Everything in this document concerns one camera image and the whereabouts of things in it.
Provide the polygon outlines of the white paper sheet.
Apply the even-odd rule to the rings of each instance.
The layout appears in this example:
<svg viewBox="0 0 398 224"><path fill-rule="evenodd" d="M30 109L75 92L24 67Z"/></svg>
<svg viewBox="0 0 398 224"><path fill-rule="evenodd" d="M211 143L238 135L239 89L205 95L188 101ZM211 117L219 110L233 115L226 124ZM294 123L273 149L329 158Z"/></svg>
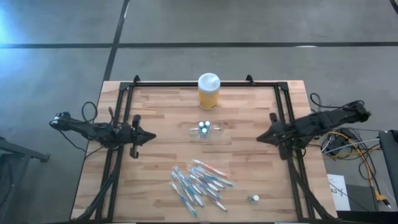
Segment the white paper sheet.
<svg viewBox="0 0 398 224"><path fill-rule="evenodd" d="M350 211L348 193L343 175L328 174L330 190L336 211Z"/></svg>

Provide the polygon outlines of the dark grey cabinet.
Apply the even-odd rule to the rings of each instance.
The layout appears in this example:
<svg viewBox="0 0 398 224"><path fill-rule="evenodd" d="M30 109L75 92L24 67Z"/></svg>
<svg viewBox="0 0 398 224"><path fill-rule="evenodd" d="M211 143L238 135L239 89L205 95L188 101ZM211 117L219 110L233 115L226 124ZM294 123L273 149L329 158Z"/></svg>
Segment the dark grey cabinet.
<svg viewBox="0 0 398 224"><path fill-rule="evenodd" d="M384 154L394 198L398 202L398 130L379 132L379 142Z"/></svg>

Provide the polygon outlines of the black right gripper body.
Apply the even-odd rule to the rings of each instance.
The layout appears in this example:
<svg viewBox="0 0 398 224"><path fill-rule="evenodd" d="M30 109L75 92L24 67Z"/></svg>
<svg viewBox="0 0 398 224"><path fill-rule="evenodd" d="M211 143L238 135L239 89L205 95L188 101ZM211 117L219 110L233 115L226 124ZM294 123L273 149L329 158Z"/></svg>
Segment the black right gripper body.
<svg viewBox="0 0 398 224"><path fill-rule="evenodd" d="M279 138L279 144L274 145L279 150L279 156L282 160L287 160L292 157L292 153L299 149L298 142L293 137L293 131L287 129L287 125L282 121L277 119L275 113L269 115L271 120L271 125L274 126L275 134Z"/></svg>

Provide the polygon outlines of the black power adapter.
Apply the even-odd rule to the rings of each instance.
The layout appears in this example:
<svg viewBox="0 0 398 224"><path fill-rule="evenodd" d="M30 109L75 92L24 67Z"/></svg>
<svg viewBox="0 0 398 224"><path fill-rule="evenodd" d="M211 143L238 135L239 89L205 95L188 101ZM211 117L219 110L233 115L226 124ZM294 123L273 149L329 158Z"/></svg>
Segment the black power adapter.
<svg viewBox="0 0 398 224"><path fill-rule="evenodd" d="M325 150L331 151L332 149L343 146L345 144L345 142L346 142L346 139L344 137L335 136L335 138L330 141L328 147Z"/></svg>

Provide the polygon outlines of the black metal stand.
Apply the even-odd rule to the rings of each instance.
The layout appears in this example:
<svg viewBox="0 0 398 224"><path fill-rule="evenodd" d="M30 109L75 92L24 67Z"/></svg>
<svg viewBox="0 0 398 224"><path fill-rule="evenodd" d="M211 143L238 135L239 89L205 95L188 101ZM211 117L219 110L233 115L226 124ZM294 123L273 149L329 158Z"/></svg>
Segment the black metal stand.
<svg viewBox="0 0 398 224"><path fill-rule="evenodd" d="M0 137L0 224L5 223L14 194L31 159L47 162L49 154L13 144Z"/></svg>

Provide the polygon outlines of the clear acrylic organizer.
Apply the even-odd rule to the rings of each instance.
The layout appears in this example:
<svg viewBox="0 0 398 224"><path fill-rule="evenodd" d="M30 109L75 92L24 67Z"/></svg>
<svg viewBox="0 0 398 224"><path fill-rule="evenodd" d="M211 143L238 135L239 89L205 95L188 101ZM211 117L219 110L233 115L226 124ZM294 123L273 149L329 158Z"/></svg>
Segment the clear acrylic organizer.
<svg viewBox="0 0 398 224"><path fill-rule="evenodd" d="M199 122L194 125L194 127L189 129L189 138L193 141L203 141L203 142L210 142L210 141L215 141L218 140L222 133L223 133L223 128L219 123L211 122L211 126L204 126L203 128L206 128L208 132L206 134L203 134L201 132L201 127L199 127Z"/></svg>

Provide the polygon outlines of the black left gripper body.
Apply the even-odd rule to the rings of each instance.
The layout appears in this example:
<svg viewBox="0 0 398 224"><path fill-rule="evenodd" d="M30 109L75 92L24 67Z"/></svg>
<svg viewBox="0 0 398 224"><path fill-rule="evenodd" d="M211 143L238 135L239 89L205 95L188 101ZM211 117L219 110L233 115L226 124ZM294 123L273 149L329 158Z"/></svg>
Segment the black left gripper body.
<svg viewBox="0 0 398 224"><path fill-rule="evenodd" d="M140 122L141 116L136 114L133 116L132 124L129 125L127 122L124 122L118 132L119 140L122 144L132 144L132 147L129 151L129 155L132 158L138 158L139 156L139 153L137 151L137 142L139 136Z"/></svg>

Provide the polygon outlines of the yellow canister white lid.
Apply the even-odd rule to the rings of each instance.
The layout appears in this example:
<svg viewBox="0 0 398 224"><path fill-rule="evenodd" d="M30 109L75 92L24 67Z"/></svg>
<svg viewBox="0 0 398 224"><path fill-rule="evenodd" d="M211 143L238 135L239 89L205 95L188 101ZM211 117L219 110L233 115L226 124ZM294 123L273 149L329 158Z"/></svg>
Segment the yellow canister white lid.
<svg viewBox="0 0 398 224"><path fill-rule="evenodd" d="M221 80L214 73L204 73L198 79L198 97L200 107L212 110L218 104Z"/></svg>

